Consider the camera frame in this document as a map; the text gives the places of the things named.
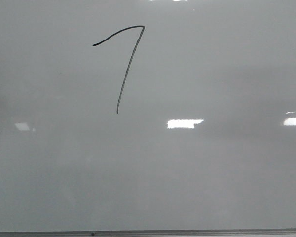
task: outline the black marker writing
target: black marker writing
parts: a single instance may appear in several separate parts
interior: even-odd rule
[[[136,49],[137,49],[137,46],[138,46],[138,44],[139,44],[139,41],[140,41],[140,39],[141,39],[141,37],[142,37],[142,35],[143,35],[143,32],[144,32],[144,30],[145,30],[145,26],[131,26],[131,27],[127,27],[127,28],[125,28],[125,29],[123,29],[123,30],[120,30],[120,31],[114,33],[113,35],[107,37],[105,40],[103,40],[103,41],[101,41],[101,42],[99,42],[99,43],[95,43],[95,44],[93,45],[93,46],[100,45],[100,44],[104,43],[105,41],[109,40],[110,38],[112,38],[113,36],[117,35],[118,33],[121,33],[121,32],[123,32],[123,31],[129,30],[129,29],[132,29],[132,28],[138,28],[138,27],[142,28],[142,31],[140,32],[140,35],[139,35],[138,40],[137,40],[137,42],[136,42],[136,44],[135,44],[135,47],[134,47],[134,49],[133,49],[132,56],[130,57],[130,60],[129,60],[129,63],[128,63],[128,66],[127,66],[127,69],[126,69],[125,77],[124,77],[124,80],[123,80],[122,88],[121,88],[121,90],[120,90],[119,98],[118,98],[118,102],[117,102],[117,108],[116,108],[116,113],[117,113],[117,114],[118,114],[118,107],[119,107],[120,99],[121,99],[121,97],[122,97],[122,93],[123,93],[124,85],[125,85],[126,78],[127,78],[127,75],[128,75],[128,71],[129,71],[130,65],[131,65],[131,63],[132,63],[132,60],[133,60],[133,57],[134,57],[135,51],[136,51]]]

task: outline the whiteboard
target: whiteboard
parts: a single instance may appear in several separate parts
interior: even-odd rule
[[[92,45],[136,25],[117,114],[141,28]],[[296,0],[0,0],[0,231],[263,228],[296,228]]]

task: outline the metal ledge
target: metal ledge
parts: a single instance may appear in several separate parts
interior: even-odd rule
[[[160,237],[160,236],[272,236],[296,237],[296,229],[169,230],[169,231],[55,231],[0,232],[0,237]]]

